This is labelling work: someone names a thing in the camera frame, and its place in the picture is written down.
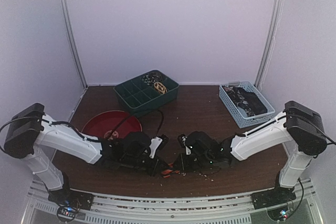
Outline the light blue perforated basket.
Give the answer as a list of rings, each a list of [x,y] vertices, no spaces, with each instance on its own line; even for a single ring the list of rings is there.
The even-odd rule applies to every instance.
[[[221,84],[219,98],[241,129],[265,123],[275,113],[272,105],[249,81]]]

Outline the orange navy striped tie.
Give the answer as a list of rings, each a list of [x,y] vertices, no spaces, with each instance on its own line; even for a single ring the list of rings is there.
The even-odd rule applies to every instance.
[[[161,172],[161,176],[163,178],[168,178],[173,174],[179,174],[179,173],[180,171],[176,167],[174,167],[173,163],[169,163],[168,168]]]

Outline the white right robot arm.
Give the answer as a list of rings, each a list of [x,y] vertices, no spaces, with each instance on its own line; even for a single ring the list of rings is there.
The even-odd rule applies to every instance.
[[[268,122],[221,142],[203,131],[182,134],[178,141],[185,151],[172,166],[183,172],[215,167],[224,169],[234,161],[241,162],[275,145],[294,141],[296,148],[278,173],[275,188],[269,192],[269,199],[274,204],[289,196],[311,160],[327,148],[320,114],[296,101],[287,102],[284,110]]]

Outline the plain black tie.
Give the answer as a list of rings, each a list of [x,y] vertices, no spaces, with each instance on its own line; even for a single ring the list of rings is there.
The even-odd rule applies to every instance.
[[[255,93],[247,92],[246,98],[255,115],[265,114],[268,112],[265,105],[261,102]]]

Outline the tan patterned rolled tie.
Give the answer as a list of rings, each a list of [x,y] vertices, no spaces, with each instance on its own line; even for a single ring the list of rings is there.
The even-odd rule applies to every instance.
[[[160,93],[160,94],[165,94],[167,93],[167,88],[164,84],[162,84],[161,82],[155,82],[154,83],[154,89]]]

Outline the red round tray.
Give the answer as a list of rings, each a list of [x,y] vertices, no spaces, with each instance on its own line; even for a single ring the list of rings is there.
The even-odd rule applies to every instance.
[[[100,113],[85,124],[82,133],[105,138],[118,123],[129,115],[130,113],[121,110]],[[110,140],[113,138],[124,138],[130,132],[142,132],[142,125],[135,116],[131,116],[123,122],[110,136]]]

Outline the aluminium frame post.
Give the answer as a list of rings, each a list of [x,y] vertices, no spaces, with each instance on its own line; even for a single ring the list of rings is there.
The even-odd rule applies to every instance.
[[[60,0],[60,4],[61,4],[61,8],[62,8],[62,14],[63,14],[63,17],[64,17],[66,35],[67,35],[67,39],[68,39],[68,43],[69,43],[69,47],[70,47],[70,52],[71,52],[72,58],[75,62],[75,68],[76,68],[76,71],[77,71],[78,76],[80,78],[81,85],[84,89],[86,89],[88,87],[88,84],[87,84],[87,81],[86,81],[86,78],[85,78],[85,75],[84,75],[84,72],[83,72],[82,64],[80,62],[80,58],[79,58],[79,55],[78,55],[78,49],[77,49],[77,46],[76,46],[74,32],[73,32],[73,28],[72,28],[72,25],[71,25],[67,0]]]
[[[275,45],[275,36],[276,36],[276,31],[277,31],[277,28],[280,22],[283,2],[284,0],[274,0],[269,29],[267,33],[267,38],[266,38],[264,50],[262,53],[262,58],[261,58],[261,62],[259,65],[259,69],[257,72],[257,77],[255,80],[255,87],[258,90],[262,89],[262,84],[266,80],[267,71],[269,68],[270,61],[271,61],[272,51]]]

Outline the black white rolled tie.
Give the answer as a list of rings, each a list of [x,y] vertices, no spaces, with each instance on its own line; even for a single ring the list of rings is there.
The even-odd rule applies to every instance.
[[[162,81],[162,75],[158,72],[149,72],[147,74],[144,74],[141,78],[141,80],[149,85],[153,86],[156,82],[161,82]]]

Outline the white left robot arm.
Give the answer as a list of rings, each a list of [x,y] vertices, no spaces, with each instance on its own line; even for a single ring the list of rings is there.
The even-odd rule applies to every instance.
[[[169,167],[156,154],[168,141],[165,135],[149,137],[137,131],[120,137],[117,130],[127,118],[118,122],[106,136],[87,135],[69,122],[55,121],[44,108],[35,103],[1,126],[2,130],[8,129],[1,151],[25,161],[44,183],[50,197],[64,205],[75,201],[75,192],[70,189],[68,176],[51,163],[42,146],[70,154],[91,165],[142,169],[150,176]]]

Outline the right aluminium frame post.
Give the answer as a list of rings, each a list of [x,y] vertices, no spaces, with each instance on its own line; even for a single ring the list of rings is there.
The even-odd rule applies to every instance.
[[[276,31],[277,31],[277,28],[280,22],[283,2],[284,0],[274,0],[269,29],[267,33],[267,38],[266,38],[264,50],[262,53],[262,58],[261,58],[261,62],[259,65],[259,69],[257,72],[257,77],[255,80],[255,87],[258,90],[262,89],[262,84],[266,80],[267,71],[269,68],[270,61],[271,61],[272,51],[275,45],[275,36],[276,36]]]

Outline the left aluminium frame post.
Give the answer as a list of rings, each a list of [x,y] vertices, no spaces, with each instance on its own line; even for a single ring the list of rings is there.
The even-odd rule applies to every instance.
[[[60,0],[60,4],[61,4],[61,8],[62,8],[62,14],[63,14],[63,17],[64,17],[66,35],[67,35],[67,39],[68,39],[68,43],[69,43],[69,47],[70,47],[70,52],[71,52],[72,58],[75,62],[75,68],[76,68],[76,71],[77,71],[78,76],[80,78],[81,85],[84,89],[86,89],[88,87],[88,84],[87,84],[87,81],[86,81],[86,78],[85,78],[85,75],[84,75],[84,72],[83,72],[82,64],[80,62],[80,58],[79,58],[79,55],[78,55],[78,49],[77,49],[77,46],[76,46],[74,32],[73,32],[73,28],[72,28],[72,25],[71,25],[67,0]]]

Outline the dark green divided organizer box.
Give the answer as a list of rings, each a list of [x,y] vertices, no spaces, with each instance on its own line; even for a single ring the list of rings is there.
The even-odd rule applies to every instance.
[[[167,93],[160,94],[154,86],[149,86],[141,80],[142,76],[149,72],[162,75],[161,83],[166,86]],[[159,70],[148,71],[114,87],[119,104],[138,118],[175,100],[178,90],[179,84]]]

